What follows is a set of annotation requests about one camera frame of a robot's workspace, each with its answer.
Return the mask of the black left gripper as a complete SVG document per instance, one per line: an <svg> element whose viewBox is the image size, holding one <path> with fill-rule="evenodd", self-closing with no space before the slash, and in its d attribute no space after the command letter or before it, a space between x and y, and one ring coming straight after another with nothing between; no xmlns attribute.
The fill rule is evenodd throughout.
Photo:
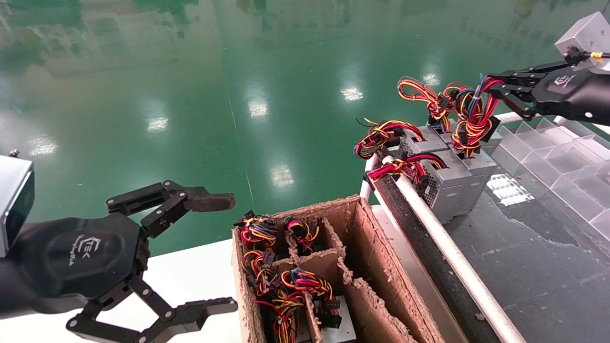
<svg viewBox="0 0 610 343"><path fill-rule="evenodd" d="M179 334L200 331L212 315L238 310L232 297L172 308L141 277L150 256L148 237L158 237L190 211L232 209L232 193L213 194L203 186L166 180L105 204L111 214L103 218L30 223L18 234L17 271L28 286L30 305L85 305L66 328L98 343L167 343ZM127 217L148 209L153 211L140 227ZM150 327L136 331L98 321L102 311L133 293L157 315Z"/></svg>

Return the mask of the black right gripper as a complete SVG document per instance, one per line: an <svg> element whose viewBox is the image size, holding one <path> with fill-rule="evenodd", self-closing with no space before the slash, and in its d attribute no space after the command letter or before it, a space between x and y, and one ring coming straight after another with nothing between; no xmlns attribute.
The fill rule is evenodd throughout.
<svg viewBox="0 0 610 343"><path fill-rule="evenodd" d="M497 98L523 121L555 115L610 125L608 74L575 71L565 61L555 61L522 70L490 73L487 78L506 84L497 86ZM534 86L534 96L527 86Z"/></svg>

